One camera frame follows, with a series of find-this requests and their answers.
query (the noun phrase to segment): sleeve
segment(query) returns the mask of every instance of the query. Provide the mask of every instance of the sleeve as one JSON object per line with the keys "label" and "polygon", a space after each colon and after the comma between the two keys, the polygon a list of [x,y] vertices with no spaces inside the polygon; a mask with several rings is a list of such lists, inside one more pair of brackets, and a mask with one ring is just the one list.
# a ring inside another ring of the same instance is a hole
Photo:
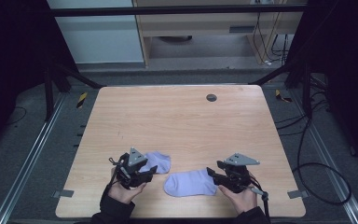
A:
{"label": "sleeve", "polygon": [[233,224],[269,224],[266,216],[260,207],[253,208],[247,212],[242,212],[239,214],[234,221]]}
{"label": "sleeve", "polygon": [[121,203],[111,197],[104,197],[101,212],[94,214],[91,224],[125,224],[129,221],[135,204]]}

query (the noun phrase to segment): light purple sock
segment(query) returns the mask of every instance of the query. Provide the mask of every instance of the light purple sock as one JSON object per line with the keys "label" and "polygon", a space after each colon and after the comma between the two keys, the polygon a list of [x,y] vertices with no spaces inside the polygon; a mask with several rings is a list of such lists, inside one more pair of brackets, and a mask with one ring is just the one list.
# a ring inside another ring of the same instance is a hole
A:
{"label": "light purple sock", "polygon": [[157,174],[167,174],[171,169],[171,158],[170,156],[161,154],[157,151],[154,152],[147,152],[145,154],[147,157],[147,163],[141,169],[139,172],[145,172],[149,171],[150,168],[157,165]]}
{"label": "light purple sock", "polygon": [[206,169],[170,174],[165,181],[164,190],[174,197],[192,195],[215,195],[217,186]]}

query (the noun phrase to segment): small hole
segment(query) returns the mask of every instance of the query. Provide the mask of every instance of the small hole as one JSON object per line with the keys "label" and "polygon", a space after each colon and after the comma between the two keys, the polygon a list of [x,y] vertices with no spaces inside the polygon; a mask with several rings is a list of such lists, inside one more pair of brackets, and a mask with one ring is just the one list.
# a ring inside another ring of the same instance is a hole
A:
{"label": "small hole", "polygon": [[206,99],[209,101],[209,102],[215,102],[217,100],[217,96],[215,94],[208,94],[206,96]]}

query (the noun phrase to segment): table top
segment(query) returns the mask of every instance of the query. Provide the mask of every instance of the table top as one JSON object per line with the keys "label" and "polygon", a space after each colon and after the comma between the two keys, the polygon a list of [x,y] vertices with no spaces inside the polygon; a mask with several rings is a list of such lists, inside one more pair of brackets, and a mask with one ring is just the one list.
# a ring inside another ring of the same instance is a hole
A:
{"label": "table top", "polygon": [[[207,100],[214,94],[216,100]],[[91,217],[110,181],[115,161],[135,147],[142,154],[171,157],[171,170],[154,175],[133,201],[132,217],[235,217],[231,202],[216,195],[172,197],[169,174],[210,167],[236,152],[260,161],[247,168],[269,194],[272,217],[302,217],[301,199],[290,199],[297,185],[269,112],[264,93],[253,85],[105,87],[97,96],[61,197],[58,217]],[[258,204],[263,208],[260,197]]]}

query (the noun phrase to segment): human hand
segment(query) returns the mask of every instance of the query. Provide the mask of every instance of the human hand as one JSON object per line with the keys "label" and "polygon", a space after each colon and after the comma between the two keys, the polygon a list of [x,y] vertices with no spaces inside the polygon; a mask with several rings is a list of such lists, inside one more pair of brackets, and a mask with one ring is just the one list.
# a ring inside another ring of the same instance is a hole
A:
{"label": "human hand", "polygon": [[135,198],[136,195],[142,193],[144,188],[146,187],[146,183],[141,184],[135,189],[126,189],[119,182],[116,182],[112,185],[107,195],[113,199],[118,200],[121,203],[130,204],[132,199]]}
{"label": "human hand", "polygon": [[250,189],[245,189],[240,193],[234,193],[223,185],[219,185],[218,188],[232,202],[238,215],[257,207],[256,194]]}

